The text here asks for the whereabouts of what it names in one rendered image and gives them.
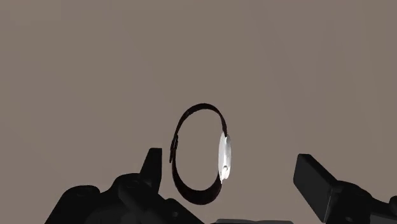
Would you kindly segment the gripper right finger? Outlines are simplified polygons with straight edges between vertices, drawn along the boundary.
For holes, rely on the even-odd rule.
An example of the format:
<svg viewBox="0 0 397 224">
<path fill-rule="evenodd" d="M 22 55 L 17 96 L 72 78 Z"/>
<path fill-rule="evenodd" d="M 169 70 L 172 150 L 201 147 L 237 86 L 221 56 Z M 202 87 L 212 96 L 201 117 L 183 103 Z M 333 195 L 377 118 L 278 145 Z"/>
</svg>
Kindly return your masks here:
<svg viewBox="0 0 397 224">
<path fill-rule="evenodd" d="M 397 195 L 380 201 L 336 179 L 310 154 L 298 154 L 293 183 L 324 224 L 397 224 Z"/>
</svg>

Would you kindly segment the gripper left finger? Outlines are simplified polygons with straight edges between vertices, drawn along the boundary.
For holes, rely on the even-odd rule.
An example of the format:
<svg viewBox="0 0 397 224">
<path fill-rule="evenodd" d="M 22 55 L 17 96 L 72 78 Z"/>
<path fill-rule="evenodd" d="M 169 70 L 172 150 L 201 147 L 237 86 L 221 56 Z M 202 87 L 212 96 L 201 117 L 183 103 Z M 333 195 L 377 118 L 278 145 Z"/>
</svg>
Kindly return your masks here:
<svg viewBox="0 0 397 224">
<path fill-rule="evenodd" d="M 92 185 L 66 190 L 45 224 L 204 224 L 158 194 L 161 179 L 162 149 L 151 148 L 140 172 L 118 176 L 104 192 Z"/>
</svg>

